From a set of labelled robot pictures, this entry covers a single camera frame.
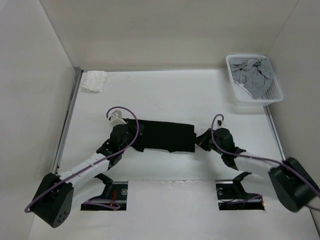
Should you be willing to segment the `black tank top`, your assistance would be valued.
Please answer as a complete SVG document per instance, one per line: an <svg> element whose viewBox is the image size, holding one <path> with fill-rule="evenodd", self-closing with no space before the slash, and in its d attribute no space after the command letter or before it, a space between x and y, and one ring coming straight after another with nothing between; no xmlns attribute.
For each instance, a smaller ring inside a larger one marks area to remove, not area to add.
<svg viewBox="0 0 320 240"><path fill-rule="evenodd" d="M169 153L194 153L196 133L191 124L126 118L121 126L127 142L135 150L161 150Z"/></svg>

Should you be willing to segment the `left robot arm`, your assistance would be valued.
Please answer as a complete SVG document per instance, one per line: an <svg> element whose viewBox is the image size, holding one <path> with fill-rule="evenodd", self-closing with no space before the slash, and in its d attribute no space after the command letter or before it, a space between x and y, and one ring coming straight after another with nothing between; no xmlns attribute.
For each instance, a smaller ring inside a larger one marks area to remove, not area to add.
<svg viewBox="0 0 320 240"><path fill-rule="evenodd" d="M114 126L109 139L83 163L59 175L45 175L27 209L52 228L59 227L71 213L75 193L114 167L143 131L141 124L127 122Z"/></svg>

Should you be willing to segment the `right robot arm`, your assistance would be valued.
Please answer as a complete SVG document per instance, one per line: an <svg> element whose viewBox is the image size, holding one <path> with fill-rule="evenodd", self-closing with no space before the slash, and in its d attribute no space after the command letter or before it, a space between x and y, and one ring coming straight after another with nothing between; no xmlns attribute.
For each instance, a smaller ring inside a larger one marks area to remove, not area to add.
<svg viewBox="0 0 320 240"><path fill-rule="evenodd" d="M278 161L255 156L237 147L226 128L209 128L196 137L195 144L205 151L217 152L227 167L243 172L233 180L231 189L238 198L248 193L267 195L296 213L320 195L320 188L298 160L289 157Z"/></svg>

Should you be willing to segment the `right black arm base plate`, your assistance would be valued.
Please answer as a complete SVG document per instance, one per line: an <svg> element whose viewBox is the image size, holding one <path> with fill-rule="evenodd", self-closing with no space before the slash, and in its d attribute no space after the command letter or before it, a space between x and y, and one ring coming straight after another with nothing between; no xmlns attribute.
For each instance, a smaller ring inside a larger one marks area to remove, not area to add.
<svg viewBox="0 0 320 240"><path fill-rule="evenodd" d="M245 192L241 185L231 181L218 181L215 186L220 211L265 210L260 194Z"/></svg>

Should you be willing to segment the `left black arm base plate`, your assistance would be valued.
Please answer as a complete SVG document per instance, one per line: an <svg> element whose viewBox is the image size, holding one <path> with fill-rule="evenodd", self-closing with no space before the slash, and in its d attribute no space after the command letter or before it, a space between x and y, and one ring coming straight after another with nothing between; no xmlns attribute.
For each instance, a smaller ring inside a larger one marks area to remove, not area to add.
<svg viewBox="0 0 320 240"><path fill-rule="evenodd" d="M104 188L101 195L90 199L95 204L82 203L80 210L91 212L126 211L128 187L129 183L127 181L113 182Z"/></svg>

